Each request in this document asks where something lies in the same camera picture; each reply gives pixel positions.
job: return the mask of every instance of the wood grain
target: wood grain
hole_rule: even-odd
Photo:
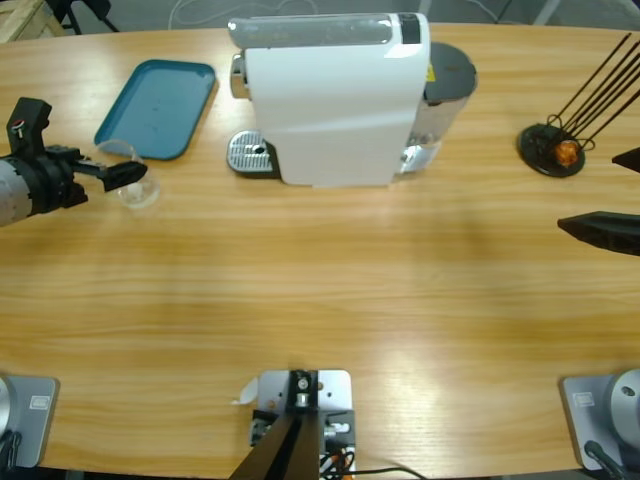
[[[205,62],[220,79],[187,152],[152,164],[154,208],[130,211],[91,184],[88,204],[0,231],[0,365],[61,382],[44,464],[226,476],[249,451],[250,408],[230,405],[247,381],[344,368],[363,467],[576,467],[558,382],[640,364],[640,268],[556,220],[638,212],[640,178],[610,159],[640,143],[640,109],[569,179],[531,171],[514,139],[620,37],[435,25],[435,41],[476,64],[476,94],[427,171],[340,190],[229,171],[228,140],[254,125],[230,96],[222,30],[0,46],[0,119],[20,96],[46,99],[46,142],[89,152],[140,62]]]

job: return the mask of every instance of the plastic tray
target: plastic tray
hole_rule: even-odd
[[[131,74],[94,141],[123,140],[143,158],[171,160],[187,148],[215,82],[203,63],[148,60]]]

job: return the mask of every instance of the clear glass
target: clear glass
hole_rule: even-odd
[[[98,155],[93,160],[103,164],[117,164],[133,160],[144,163],[135,148],[123,140],[107,140],[96,145]],[[117,190],[120,201],[129,208],[145,208],[152,205],[160,195],[160,185],[147,169],[147,173],[136,183]]]

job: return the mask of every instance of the sticker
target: sticker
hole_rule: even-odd
[[[576,407],[593,407],[595,405],[591,392],[574,393],[573,403]]]
[[[429,64],[429,70],[427,70],[427,82],[436,81],[436,72],[433,69],[433,65]]]
[[[29,403],[30,410],[49,410],[49,403],[51,403],[51,397],[44,395],[33,395],[31,402]]]

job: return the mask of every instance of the metal bracket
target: metal bracket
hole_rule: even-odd
[[[53,378],[0,377],[0,470],[40,463],[57,391]]]
[[[585,451],[585,444],[589,440],[599,443],[604,453],[620,465],[626,467],[640,465],[640,453],[622,441],[612,423],[611,399],[616,398],[617,395],[612,388],[624,375],[626,374],[571,377],[562,381],[561,390],[573,434],[574,449],[578,461],[587,470],[602,470],[600,464]],[[637,421],[631,417],[628,421],[637,428]]]

